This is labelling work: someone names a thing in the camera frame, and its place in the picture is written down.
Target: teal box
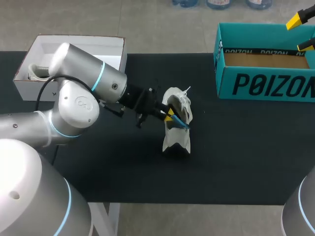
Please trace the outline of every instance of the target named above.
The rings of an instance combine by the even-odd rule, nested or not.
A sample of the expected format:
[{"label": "teal box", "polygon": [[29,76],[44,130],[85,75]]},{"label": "teal box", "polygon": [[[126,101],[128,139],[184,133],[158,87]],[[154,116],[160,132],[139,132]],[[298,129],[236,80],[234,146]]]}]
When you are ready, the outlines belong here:
[{"label": "teal box", "polygon": [[[287,31],[281,24],[219,23],[214,49],[218,97],[315,102],[315,51],[297,51],[298,44],[312,37],[315,26]],[[229,66],[224,59],[228,53],[304,57],[308,68]]]}]

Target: white paper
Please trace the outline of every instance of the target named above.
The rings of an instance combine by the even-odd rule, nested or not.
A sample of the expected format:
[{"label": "white paper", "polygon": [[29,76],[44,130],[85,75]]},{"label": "white paper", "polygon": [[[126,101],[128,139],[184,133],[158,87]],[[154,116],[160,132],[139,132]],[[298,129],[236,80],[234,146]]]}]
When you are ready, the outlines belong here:
[{"label": "white paper", "polygon": [[213,5],[227,5],[230,3],[230,0],[208,0],[208,3]]}]

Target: black table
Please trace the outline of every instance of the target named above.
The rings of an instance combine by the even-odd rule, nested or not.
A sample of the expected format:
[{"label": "black table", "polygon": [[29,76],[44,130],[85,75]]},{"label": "black table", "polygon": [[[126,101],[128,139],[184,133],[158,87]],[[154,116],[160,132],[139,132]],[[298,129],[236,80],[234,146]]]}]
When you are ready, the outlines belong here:
[{"label": "black table", "polygon": [[[1,113],[33,108],[11,81],[23,55],[0,53]],[[54,163],[89,202],[283,205],[315,164],[315,104],[218,99],[212,54],[128,55],[126,74],[160,98],[191,86],[191,157],[162,155],[162,122],[102,110]]]}]

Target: concrete floor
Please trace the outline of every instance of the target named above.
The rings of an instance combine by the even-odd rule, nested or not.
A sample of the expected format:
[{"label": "concrete floor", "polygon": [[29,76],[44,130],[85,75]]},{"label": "concrete floor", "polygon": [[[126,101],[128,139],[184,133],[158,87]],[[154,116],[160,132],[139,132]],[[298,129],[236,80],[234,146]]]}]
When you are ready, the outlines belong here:
[{"label": "concrete floor", "polygon": [[[212,52],[218,22],[286,23],[314,0],[225,11],[171,0],[0,0],[0,50],[28,50],[41,34],[119,35],[129,53]],[[119,236],[280,236],[281,206],[122,204]]]}]

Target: cardboard box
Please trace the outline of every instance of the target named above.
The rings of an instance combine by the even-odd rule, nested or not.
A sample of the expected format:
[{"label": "cardboard box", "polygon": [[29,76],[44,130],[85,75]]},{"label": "cardboard box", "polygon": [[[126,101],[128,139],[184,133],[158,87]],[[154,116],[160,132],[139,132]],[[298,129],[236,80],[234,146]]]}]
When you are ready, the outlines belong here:
[{"label": "cardboard box", "polygon": [[315,102],[315,52],[297,45],[315,26],[220,23],[214,50],[219,98]]},{"label": "cardboard box", "polygon": [[[76,35],[39,35],[26,54],[13,81],[25,101],[36,101],[45,81],[29,79],[28,66],[32,63],[48,67],[54,52],[64,42],[94,55],[121,72],[125,72],[127,52],[125,38]],[[41,101],[55,101],[58,97],[58,83],[50,82],[45,88]]]}]

